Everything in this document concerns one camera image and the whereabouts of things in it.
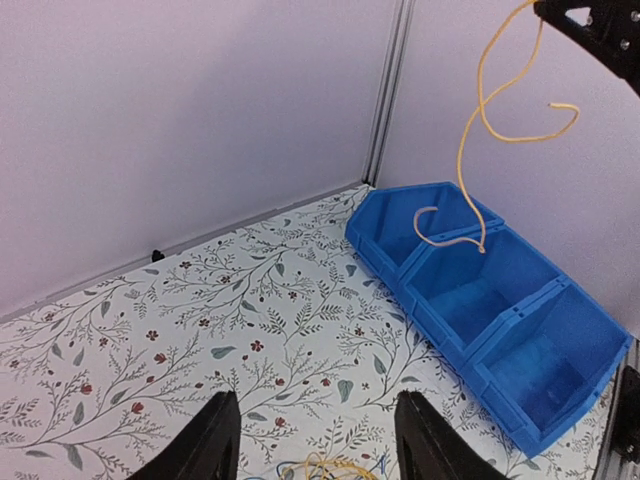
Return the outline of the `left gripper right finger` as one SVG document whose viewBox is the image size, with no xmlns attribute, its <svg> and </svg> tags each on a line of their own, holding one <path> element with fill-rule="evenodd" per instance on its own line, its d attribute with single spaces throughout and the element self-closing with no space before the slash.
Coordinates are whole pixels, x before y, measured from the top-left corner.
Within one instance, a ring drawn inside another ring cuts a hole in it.
<svg viewBox="0 0 640 480">
<path fill-rule="evenodd" d="M 419 392 L 402 391 L 394 412 L 402 480 L 502 480 Z"/>
</svg>

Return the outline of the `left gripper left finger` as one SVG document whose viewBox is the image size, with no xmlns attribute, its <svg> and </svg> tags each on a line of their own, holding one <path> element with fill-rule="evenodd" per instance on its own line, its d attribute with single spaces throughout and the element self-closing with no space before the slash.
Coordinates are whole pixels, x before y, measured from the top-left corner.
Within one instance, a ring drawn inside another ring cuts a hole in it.
<svg viewBox="0 0 640 480">
<path fill-rule="evenodd" d="M 240 411 L 233 391 L 216 393 L 130 480 L 236 479 Z"/>
</svg>

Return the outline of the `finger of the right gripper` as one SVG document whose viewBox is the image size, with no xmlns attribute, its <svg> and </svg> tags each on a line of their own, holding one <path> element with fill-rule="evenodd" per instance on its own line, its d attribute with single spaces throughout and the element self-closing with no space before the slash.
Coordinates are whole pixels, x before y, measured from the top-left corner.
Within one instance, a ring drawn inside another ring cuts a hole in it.
<svg viewBox="0 0 640 480">
<path fill-rule="evenodd" d="M 639 1 L 535 1 L 534 13 L 639 94 Z"/>
</svg>

